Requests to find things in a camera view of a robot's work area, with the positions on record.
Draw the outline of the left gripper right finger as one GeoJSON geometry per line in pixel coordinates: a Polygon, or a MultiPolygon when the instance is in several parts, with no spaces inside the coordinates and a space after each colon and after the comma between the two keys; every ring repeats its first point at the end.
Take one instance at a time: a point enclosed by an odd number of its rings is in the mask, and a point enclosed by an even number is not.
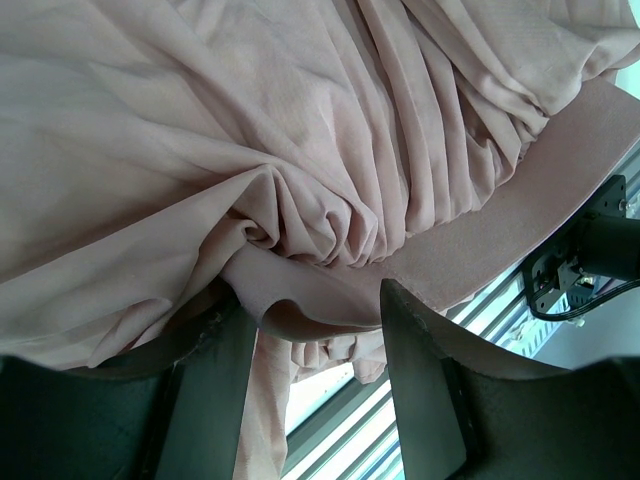
{"type": "Polygon", "coordinates": [[[382,282],[380,309],[409,479],[635,479],[639,361],[570,370],[509,352],[382,282]]]}

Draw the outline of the pink garment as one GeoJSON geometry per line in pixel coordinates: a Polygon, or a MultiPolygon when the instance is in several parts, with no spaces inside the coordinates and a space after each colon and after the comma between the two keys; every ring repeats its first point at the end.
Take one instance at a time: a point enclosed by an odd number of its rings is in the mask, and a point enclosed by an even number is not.
{"type": "Polygon", "coordinates": [[[438,310],[615,166],[466,225],[590,80],[639,58],[625,1],[5,1],[1,351],[95,367],[225,280],[260,325],[237,479],[277,479],[291,384],[386,358],[379,283],[438,310]]]}

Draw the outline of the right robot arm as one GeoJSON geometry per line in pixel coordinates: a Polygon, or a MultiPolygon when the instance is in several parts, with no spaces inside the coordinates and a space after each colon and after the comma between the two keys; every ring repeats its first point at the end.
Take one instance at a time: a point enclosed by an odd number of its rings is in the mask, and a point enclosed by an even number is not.
{"type": "Polygon", "coordinates": [[[639,221],[627,216],[627,181],[613,175],[522,264],[524,292],[533,317],[567,322],[585,316],[610,300],[639,287],[639,221]],[[587,277],[620,284],[591,294],[569,310],[551,308],[587,277]]]}

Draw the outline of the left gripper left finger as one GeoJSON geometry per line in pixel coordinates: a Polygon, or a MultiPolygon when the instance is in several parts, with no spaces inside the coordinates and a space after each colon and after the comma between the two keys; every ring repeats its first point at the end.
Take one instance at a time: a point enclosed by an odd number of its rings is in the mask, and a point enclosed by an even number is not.
{"type": "Polygon", "coordinates": [[[1,359],[5,479],[229,479],[256,327],[235,298],[96,368],[1,359]]]}

